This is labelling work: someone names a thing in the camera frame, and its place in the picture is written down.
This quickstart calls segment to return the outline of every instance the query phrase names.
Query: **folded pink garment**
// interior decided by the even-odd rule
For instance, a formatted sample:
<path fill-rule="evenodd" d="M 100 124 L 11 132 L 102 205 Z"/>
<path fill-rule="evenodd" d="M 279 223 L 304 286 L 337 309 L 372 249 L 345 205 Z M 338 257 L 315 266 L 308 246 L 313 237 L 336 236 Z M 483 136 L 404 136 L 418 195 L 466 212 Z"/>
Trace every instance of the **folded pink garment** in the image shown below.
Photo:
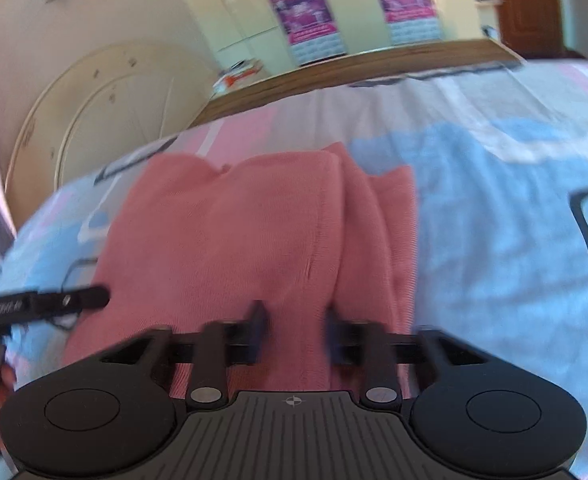
<path fill-rule="evenodd" d="M 411 170 L 365 175 L 342 144 L 277 153 L 216 170 L 157 155 L 115 218 L 94 281 L 112 292 L 66 347 L 74 362 L 153 326 L 197 332 L 263 300 L 270 331 L 230 391 L 340 387 L 324 345 L 325 309 L 408 333 L 416 266 Z M 172 394 L 183 397 L 188 366 Z"/>

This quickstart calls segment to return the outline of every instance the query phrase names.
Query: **wooden bed frame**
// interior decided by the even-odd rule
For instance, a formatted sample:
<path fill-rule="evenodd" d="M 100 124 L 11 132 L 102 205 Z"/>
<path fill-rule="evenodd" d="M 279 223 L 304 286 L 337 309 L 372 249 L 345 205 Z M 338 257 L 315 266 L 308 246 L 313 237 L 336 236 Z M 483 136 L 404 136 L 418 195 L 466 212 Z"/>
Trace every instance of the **wooden bed frame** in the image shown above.
<path fill-rule="evenodd" d="M 398 46 L 338 57 L 286 72 L 213 98 L 190 126 L 199 126 L 279 99 L 365 79 L 522 58 L 489 38 Z"/>

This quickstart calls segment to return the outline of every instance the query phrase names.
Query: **poster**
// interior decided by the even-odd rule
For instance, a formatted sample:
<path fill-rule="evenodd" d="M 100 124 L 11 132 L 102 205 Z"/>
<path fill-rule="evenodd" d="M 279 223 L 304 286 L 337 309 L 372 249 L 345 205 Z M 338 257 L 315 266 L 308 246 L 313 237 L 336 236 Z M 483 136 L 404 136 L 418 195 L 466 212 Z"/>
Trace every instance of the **poster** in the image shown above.
<path fill-rule="evenodd" d="M 290 44 L 338 32 L 325 0 L 271 0 Z"/>
<path fill-rule="evenodd" d="M 432 0 L 379 0 L 393 44 L 440 39 L 440 23 Z"/>
<path fill-rule="evenodd" d="M 299 65 L 345 53 L 326 0 L 270 0 L 270 3 Z"/>

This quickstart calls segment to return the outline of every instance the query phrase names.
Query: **wooden door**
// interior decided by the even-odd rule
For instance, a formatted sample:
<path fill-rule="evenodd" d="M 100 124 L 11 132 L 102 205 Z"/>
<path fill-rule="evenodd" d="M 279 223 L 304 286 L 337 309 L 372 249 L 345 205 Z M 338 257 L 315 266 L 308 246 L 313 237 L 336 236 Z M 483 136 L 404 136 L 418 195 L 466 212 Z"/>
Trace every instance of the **wooden door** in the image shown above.
<path fill-rule="evenodd" d="M 559 0 L 504 0 L 499 20 L 503 43 L 522 56 L 563 55 Z"/>

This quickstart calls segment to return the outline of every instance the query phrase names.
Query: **bed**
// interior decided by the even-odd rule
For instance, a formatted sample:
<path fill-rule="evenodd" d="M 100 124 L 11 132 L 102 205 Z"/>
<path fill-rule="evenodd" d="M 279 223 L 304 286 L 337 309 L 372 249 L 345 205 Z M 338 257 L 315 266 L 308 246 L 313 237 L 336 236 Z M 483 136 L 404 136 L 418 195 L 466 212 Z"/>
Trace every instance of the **bed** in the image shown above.
<path fill-rule="evenodd" d="M 414 170 L 415 324 L 562 386 L 588 417 L 588 62 L 364 80 L 157 140 L 50 197 L 5 256 L 0 293 L 89 283 L 110 221 L 156 153 L 220 166 L 337 141 L 368 173 Z M 72 322 L 14 329 L 8 358 L 20 384 L 58 367 Z M 588 434 L 572 472 L 588 479 Z"/>

